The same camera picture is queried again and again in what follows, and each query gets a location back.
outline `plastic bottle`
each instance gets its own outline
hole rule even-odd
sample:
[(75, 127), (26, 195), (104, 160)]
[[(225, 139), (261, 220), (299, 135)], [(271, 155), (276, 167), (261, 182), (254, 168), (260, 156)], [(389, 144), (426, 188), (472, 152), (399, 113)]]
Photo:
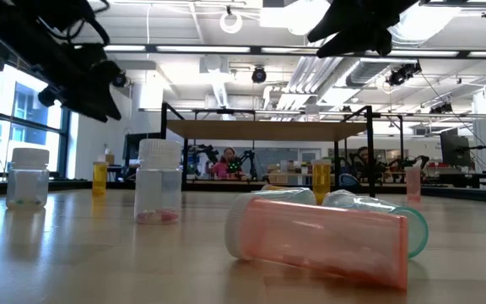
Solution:
[(248, 193), (228, 213), (224, 242), (236, 258), (406, 289), (407, 233), (403, 216), (276, 202)]
[(312, 161), (312, 192), (316, 196), (316, 202), (321, 205), (326, 194), (331, 190), (331, 161)]
[(48, 199), (50, 152), (45, 149), (14, 148), (8, 171), (7, 207), (41, 209)]
[(261, 190), (253, 191), (255, 195), (259, 195), (265, 199), (271, 199), (276, 201), (295, 203), (295, 204), (308, 204), (316, 205), (316, 197), (314, 193), (305, 187), (293, 187), (279, 190)]
[(406, 197), (409, 203), (421, 202), (421, 169), (406, 167)]
[(408, 257), (417, 256), (427, 245), (429, 227), (425, 218), (410, 207), (397, 206), (378, 198), (358, 196), (346, 190), (329, 193), (324, 207), (357, 209), (406, 216), (408, 220)]
[(106, 195), (106, 178), (108, 176), (108, 163), (96, 161), (93, 163), (93, 196)]
[(169, 224), (181, 214), (181, 145), (142, 139), (138, 151), (134, 218), (139, 224)]

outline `woman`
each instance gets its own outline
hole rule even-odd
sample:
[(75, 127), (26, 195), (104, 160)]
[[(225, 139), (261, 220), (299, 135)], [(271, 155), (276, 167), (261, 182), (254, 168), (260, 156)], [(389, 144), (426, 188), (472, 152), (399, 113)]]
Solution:
[(235, 158), (235, 149), (234, 148), (226, 148), (224, 149), (224, 153), (220, 156), (220, 160), (218, 163), (211, 167), (211, 174), (214, 174), (219, 179), (233, 179), (237, 178), (237, 176), (241, 176), (242, 180), (246, 179), (245, 173), (241, 171), (241, 168), (238, 168), (237, 173), (229, 173), (228, 172), (228, 165), (230, 162), (234, 161)]

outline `wooden table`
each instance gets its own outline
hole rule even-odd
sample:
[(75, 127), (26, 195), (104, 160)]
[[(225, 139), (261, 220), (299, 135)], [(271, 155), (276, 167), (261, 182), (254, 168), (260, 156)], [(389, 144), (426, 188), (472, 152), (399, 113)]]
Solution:
[(429, 244), (402, 293), (236, 261), (223, 241), (234, 196), (186, 193), (179, 225), (151, 226), (134, 224), (133, 191), (51, 194), (39, 214), (0, 198), (0, 303), (486, 304), (486, 203), (424, 198)]

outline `yellow bottle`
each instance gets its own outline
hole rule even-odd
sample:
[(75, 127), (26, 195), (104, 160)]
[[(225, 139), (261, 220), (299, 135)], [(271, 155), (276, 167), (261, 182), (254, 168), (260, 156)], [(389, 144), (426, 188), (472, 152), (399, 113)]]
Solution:
[(108, 176), (108, 163), (96, 161), (93, 163), (93, 195), (106, 195), (106, 177)]
[(331, 161), (312, 161), (312, 192), (316, 196), (316, 203), (321, 205), (325, 196), (331, 190)]

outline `window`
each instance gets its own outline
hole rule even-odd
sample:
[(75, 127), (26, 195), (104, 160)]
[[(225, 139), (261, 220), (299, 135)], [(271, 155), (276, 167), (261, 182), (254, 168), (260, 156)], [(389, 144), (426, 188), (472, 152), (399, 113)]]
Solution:
[(59, 154), (59, 134), (49, 131), (30, 128), (17, 123), (0, 120), (0, 172), (13, 158), (14, 148), (37, 148), (50, 151), (48, 170), (57, 171)]
[(60, 151), (67, 147), (60, 147), (60, 142), (66, 143), (61, 139), (67, 137), (62, 126), (67, 123), (68, 114), (57, 105), (46, 107), (39, 102), (37, 96), (46, 86), (8, 65), (0, 72), (0, 173), (3, 169), (8, 171), (15, 148), (47, 149), (48, 170), (55, 172), (65, 167), (65, 153)]

